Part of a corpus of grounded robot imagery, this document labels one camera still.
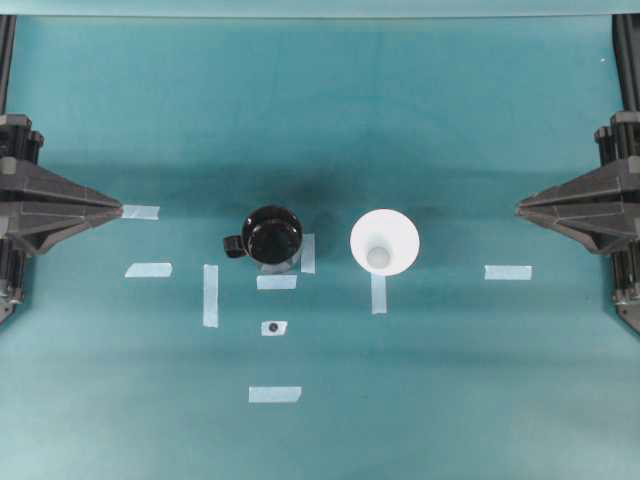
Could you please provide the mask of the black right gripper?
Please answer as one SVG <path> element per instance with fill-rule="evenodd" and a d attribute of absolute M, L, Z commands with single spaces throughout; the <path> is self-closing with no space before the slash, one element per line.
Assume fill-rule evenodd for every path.
<path fill-rule="evenodd" d="M 613 304 L 621 320 L 639 329 L 639 234 L 629 224 L 615 226 L 612 217 L 561 218 L 533 207 L 602 200 L 639 190 L 639 112 L 616 112 L 610 125 L 594 133 L 601 167 L 525 198 L 516 215 L 580 243 L 594 255 L 611 255 Z"/>

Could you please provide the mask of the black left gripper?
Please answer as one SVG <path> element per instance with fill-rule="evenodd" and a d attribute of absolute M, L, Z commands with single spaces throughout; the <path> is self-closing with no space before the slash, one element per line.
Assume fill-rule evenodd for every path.
<path fill-rule="evenodd" d="M 76 184 L 38 164 L 44 137 L 24 114 L 1 116 L 1 191 L 21 200 L 78 204 L 100 209 L 80 216 L 22 214 L 1 217 L 1 322 L 24 299 L 28 256 L 46 254 L 55 245 L 122 215 L 122 204 L 89 187 Z"/>

